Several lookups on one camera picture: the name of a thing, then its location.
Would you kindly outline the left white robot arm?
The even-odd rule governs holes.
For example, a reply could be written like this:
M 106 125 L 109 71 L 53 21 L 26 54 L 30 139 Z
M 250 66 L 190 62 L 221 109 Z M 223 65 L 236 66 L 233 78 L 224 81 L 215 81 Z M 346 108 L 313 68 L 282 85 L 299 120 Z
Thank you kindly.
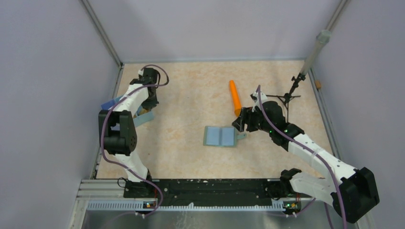
M 100 144 L 126 170 L 128 180 L 136 182 L 135 191 L 141 197 L 151 195 L 153 184 L 147 181 L 149 170 L 136 151 L 138 137 L 133 119 L 139 109 L 149 112 L 159 104 L 156 94 L 159 82 L 158 70 L 142 68 L 138 79 L 129 83 L 124 95 L 98 114 Z

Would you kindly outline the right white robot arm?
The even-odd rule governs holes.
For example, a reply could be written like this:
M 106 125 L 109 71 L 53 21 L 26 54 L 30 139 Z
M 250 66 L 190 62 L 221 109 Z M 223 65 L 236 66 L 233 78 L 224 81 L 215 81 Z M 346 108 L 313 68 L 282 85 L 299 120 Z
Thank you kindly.
M 280 191 L 287 197 L 309 195 L 333 209 L 348 223 L 355 223 L 380 202 L 374 174 L 366 167 L 346 164 L 316 144 L 297 125 L 286 121 L 275 101 L 241 108 L 232 125 L 239 131 L 263 131 L 286 151 L 300 157 L 322 174 L 314 177 L 300 169 L 283 170 Z

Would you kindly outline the green card holder wallet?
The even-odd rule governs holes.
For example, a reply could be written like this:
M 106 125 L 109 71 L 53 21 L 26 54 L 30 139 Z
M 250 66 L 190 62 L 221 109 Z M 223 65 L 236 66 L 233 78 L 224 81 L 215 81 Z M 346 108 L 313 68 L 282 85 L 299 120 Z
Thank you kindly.
M 203 145 L 214 147 L 236 147 L 239 140 L 246 138 L 245 132 L 238 132 L 234 127 L 206 126 Z

